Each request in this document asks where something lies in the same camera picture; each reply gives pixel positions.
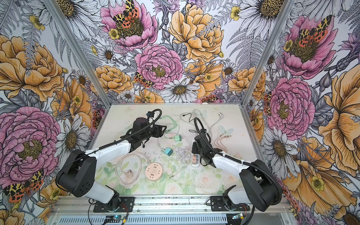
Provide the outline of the white blue power strip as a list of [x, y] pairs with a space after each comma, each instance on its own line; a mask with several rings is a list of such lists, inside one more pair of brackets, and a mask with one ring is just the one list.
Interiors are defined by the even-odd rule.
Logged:
[[191, 166], [193, 168], [198, 168], [200, 166], [200, 155], [198, 154], [191, 155]]

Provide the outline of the teal charger plug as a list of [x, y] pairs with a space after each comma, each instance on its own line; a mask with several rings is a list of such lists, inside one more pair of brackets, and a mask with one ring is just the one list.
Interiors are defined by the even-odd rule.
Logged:
[[171, 156], [172, 153], [173, 153], [173, 150], [170, 149], [170, 148], [166, 148], [166, 149], [164, 150], [164, 153], [165, 153], [167, 156]]

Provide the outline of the pink charger plug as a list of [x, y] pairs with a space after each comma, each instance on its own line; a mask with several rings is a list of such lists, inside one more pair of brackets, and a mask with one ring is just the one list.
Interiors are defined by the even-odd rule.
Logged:
[[192, 156], [192, 165], [196, 165], [197, 164], [197, 155], [193, 155]]

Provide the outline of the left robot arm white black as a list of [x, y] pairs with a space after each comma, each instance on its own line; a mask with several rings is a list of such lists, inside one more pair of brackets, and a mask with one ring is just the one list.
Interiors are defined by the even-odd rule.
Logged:
[[156, 121], [137, 118], [132, 129], [119, 140], [93, 150], [73, 151], [57, 174], [56, 184], [75, 197], [87, 197], [102, 203], [107, 210], [117, 210], [120, 206], [119, 193], [95, 181], [96, 171], [112, 159], [144, 147], [150, 138], [162, 137], [167, 126], [158, 125]]

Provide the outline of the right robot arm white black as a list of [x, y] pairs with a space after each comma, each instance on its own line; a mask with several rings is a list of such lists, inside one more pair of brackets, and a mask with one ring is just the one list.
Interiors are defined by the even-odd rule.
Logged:
[[282, 188], [263, 161], [248, 162], [232, 157], [213, 148], [205, 135], [194, 138], [192, 153], [198, 154], [206, 166], [227, 171], [241, 180], [241, 187], [233, 185], [222, 194], [222, 202], [228, 210], [245, 203], [264, 212], [281, 202]]

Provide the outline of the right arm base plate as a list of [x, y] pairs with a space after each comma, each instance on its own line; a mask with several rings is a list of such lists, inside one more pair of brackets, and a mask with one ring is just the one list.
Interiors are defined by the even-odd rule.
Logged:
[[224, 196], [210, 196], [210, 207], [213, 212], [247, 212], [250, 210], [249, 205], [234, 204]]

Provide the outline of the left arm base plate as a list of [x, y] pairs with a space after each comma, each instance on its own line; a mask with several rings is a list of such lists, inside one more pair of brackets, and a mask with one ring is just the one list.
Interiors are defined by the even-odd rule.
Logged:
[[112, 199], [109, 203], [96, 201], [93, 212], [132, 212], [135, 205], [135, 197], [118, 197]]

